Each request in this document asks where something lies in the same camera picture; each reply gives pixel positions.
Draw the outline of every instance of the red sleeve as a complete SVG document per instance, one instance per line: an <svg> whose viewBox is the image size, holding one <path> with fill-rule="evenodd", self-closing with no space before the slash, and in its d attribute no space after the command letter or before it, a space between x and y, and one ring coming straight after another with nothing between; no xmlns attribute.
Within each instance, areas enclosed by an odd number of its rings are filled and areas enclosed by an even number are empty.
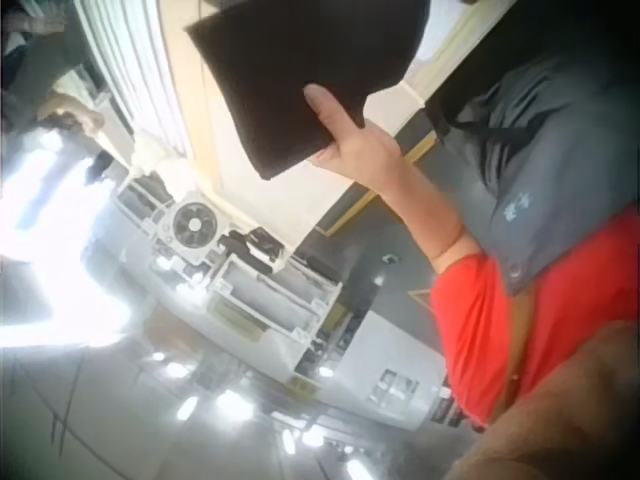
<svg viewBox="0 0 640 480"><path fill-rule="evenodd" d="M509 348L497 262L485 254L456 262L436 280L431 304L456 400L485 423L502 388Z"/></svg>
<svg viewBox="0 0 640 480"><path fill-rule="evenodd" d="M482 316L495 295L495 262L484 253L469 255L451 265L436 279L431 305L445 345L456 340L469 323Z"/></svg>

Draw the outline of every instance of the window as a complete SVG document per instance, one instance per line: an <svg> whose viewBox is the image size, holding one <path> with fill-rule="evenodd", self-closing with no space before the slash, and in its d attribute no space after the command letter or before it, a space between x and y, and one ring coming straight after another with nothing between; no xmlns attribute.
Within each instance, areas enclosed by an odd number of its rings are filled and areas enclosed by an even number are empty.
<svg viewBox="0 0 640 480"><path fill-rule="evenodd" d="M403 416L419 385L417 380L387 369L374 385L369 401L387 413Z"/></svg>

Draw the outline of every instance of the red shirt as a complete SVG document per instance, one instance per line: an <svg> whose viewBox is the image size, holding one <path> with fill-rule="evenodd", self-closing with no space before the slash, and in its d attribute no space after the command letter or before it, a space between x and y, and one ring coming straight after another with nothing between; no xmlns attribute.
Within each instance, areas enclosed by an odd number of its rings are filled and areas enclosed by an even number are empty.
<svg viewBox="0 0 640 480"><path fill-rule="evenodd" d="M638 318L640 218L628 210L536 279L535 324L519 396L605 323ZM484 254L436 280L431 302L449 381L467 415L486 425L506 379L510 303L498 263Z"/></svg>

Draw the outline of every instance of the shoulder strap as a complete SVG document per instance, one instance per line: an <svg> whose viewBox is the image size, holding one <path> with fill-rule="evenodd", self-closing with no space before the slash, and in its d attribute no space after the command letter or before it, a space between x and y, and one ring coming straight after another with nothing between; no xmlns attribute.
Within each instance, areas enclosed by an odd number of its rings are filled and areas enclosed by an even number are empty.
<svg viewBox="0 0 640 480"><path fill-rule="evenodd" d="M511 298L511 342L507 378L502 395L489 419L495 423L516 401L522 373L526 365L527 346L535 318L535 285L531 283Z"/></svg>

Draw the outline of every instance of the black wallet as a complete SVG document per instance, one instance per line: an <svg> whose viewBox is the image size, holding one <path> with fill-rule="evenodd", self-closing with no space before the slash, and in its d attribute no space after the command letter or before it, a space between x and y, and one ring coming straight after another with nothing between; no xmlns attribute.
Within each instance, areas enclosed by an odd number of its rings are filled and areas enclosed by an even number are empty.
<svg viewBox="0 0 640 480"><path fill-rule="evenodd" d="M331 90L362 126L367 96L402 80L428 16L429 0L245 0L187 31L270 179L332 141L304 86Z"/></svg>

